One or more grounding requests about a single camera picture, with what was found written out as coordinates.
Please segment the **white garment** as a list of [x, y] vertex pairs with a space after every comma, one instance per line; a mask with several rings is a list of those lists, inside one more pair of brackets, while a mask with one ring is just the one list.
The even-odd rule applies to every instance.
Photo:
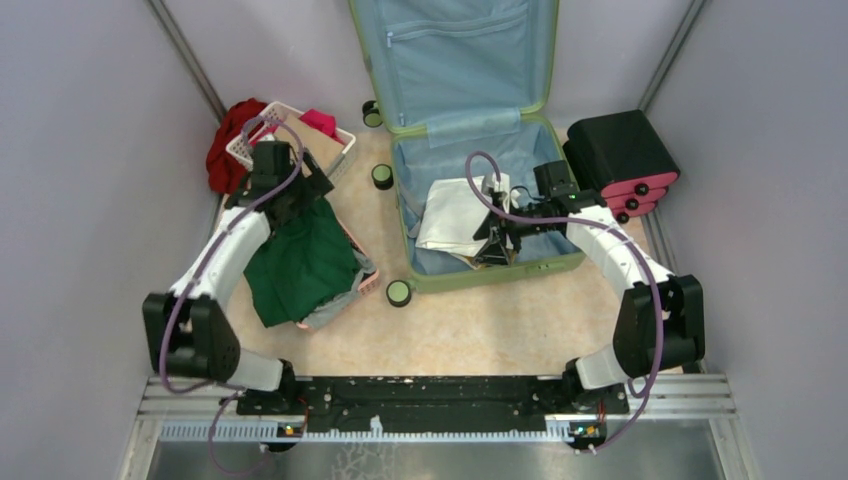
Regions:
[[480, 240], [475, 240], [474, 235], [490, 214], [466, 178], [436, 180], [427, 194], [415, 246], [474, 257], [488, 234]]

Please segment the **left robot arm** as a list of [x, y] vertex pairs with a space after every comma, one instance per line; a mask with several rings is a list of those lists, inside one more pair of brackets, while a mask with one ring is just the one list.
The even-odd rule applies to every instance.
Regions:
[[219, 223], [191, 267], [165, 292], [142, 305], [154, 371], [173, 394], [219, 384], [234, 390], [273, 392], [284, 382], [281, 359], [243, 348], [226, 306], [259, 248], [333, 185], [299, 140], [263, 138], [252, 147], [252, 165], [223, 204]]

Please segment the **green hard-shell suitcase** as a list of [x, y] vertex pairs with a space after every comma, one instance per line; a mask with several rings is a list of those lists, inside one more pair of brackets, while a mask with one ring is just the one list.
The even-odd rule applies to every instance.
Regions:
[[562, 232], [524, 239], [509, 266], [474, 268], [421, 248], [432, 184], [499, 169], [519, 194], [537, 166], [563, 161], [544, 116], [559, 5], [555, 1], [353, 1], [377, 110], [392, 135], [390, 165], [404, 240], [406, 278], [418, 294], [567, 272], [584, 260]]

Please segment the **green garment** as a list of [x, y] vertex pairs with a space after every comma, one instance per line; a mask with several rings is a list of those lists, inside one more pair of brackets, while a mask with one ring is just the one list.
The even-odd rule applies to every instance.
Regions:
[[297, 323], [320, 329], [354, 301], [370, 268], [321, 198], [275, 231], [244, 276], [263, 326]]

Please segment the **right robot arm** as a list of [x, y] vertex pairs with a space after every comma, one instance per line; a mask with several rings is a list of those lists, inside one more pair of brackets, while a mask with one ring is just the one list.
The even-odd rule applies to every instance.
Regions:
[[566, 178], [562, 161], [534, 170], [540, 198], [511, 207], [494, 169], [466, 182], [490, 215], [480, 234], [491, 246], [518, 247], [524, 237], [558, 231], [602, 272], [620, 301], [612, 340], [600, 350], [569, 361], [563, 381], [572, 398], [644, 378], [645, 397], [659, 371], [682, 367], [705, 355], [704, 298], [692, 275], [677, 275], [653, 260], [628, 235], [603, 197], [580, 190]]

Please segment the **black and pink storage stack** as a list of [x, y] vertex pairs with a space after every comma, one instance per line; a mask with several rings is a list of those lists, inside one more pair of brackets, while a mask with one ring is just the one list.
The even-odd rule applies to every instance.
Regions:
[[578, 184], [600, 193], [621, 224], [653, 211], [681, 174], [640, 109], [575, 122], [563, 151]]

